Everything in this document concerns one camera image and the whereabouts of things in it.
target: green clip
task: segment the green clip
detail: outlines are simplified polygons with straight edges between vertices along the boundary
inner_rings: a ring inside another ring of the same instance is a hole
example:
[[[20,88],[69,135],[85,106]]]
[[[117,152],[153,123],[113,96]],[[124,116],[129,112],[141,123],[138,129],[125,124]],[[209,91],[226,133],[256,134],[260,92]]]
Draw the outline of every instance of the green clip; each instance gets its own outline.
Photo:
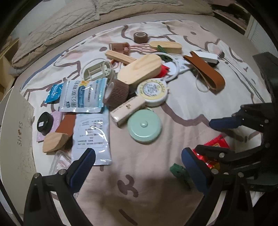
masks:
[[[178,179],[178,181],[182,184],[182,186],[187,190],[190,191],[190,185],[188,183],[188,181],[191,179],[187,170],[174,163],[171,167],[170,167],[170,171],[171,173]]]
[[[158,48],[158,51],[161,52],[161,53],[167,53],[164,48],[162,48],[160,45],[157,46]],[[170,57],[168,56],[164,56],[164,55],[159,55],[160,58],[165,61],[165,62],[170,62],[170,61],[173,61]]]

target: red wrapper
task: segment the red wrapper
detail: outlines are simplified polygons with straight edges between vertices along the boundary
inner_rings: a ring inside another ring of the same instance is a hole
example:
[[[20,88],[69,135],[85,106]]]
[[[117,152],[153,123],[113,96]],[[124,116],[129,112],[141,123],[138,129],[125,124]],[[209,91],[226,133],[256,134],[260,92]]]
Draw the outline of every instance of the red wrapper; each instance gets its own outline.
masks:
[[[208,143],[205,143],[204,145],[206,146],[214,146],[214,147],[221,147],[221,148],[230,148],[225,139],[223,138],[222,135],[219,135],[218,137],[214,138],[213,140],[209,141]],[[195,149],[192,149],[193,153],[197,156],[198,159],[202,160],[203,162],[206,163],[206,165],[212,169],[216,168],[220,170],[220,165],[216,161],[210,161],[206,156],[197,154]]]

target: tape measure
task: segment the tape measure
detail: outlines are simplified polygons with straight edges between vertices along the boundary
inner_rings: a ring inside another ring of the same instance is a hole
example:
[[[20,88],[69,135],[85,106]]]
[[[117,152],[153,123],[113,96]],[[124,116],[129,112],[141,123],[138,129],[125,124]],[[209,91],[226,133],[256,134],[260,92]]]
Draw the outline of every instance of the tape measure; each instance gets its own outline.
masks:
[[[164,79],[151,78],[141,82],[136,93],[145,99],[147,106],[156,107],[166,101],[168,87]]]

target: metal screw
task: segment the metal screw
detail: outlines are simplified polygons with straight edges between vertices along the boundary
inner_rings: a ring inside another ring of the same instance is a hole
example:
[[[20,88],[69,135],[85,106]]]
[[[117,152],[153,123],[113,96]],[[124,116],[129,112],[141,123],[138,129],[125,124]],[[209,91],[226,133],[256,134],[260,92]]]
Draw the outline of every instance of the metal screw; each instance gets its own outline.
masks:
[[[40,173],[35,173],[33,177],[37,179],[40,175]]]
[[[244,177],[244,174],[242,172],[238,172],[237,175],[240,177],[240,178],[243,178]]]
[[[224,158],[224,156],[225,156],[225,153],[223,153],[223,152],[221,152],[221,153],[219,154],[219,158]]]
[[[59,170],[58,173],[59,173],[60,175],[63,175],[63,174],[65,174],[66,171],[67,171],[66,169],[61,169],[61,170]]]
[[[218,169],[216,169],[216,168],[211,169],[211,172],[212,172],[212,174],[218,174],[219,173]]]

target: brown leather piece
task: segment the brown leather piece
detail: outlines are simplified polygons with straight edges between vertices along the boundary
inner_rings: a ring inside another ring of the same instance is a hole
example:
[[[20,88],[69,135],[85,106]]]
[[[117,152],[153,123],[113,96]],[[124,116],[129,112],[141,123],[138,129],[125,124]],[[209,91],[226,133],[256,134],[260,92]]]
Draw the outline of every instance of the brown leather piece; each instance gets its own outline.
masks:
[[[66,133],[67,135],[69,135],[69,137],[71,137],[73,134],[75,119],[76,113],[68,112],[55,132]]]
[[[200,58],[193,51],[190,52],[192,57],[183,56],[185,60],[191,63],[200,73],[210,89],[220,91],[225,87],[225,80],[222,75],[214,70],[208,63]]]

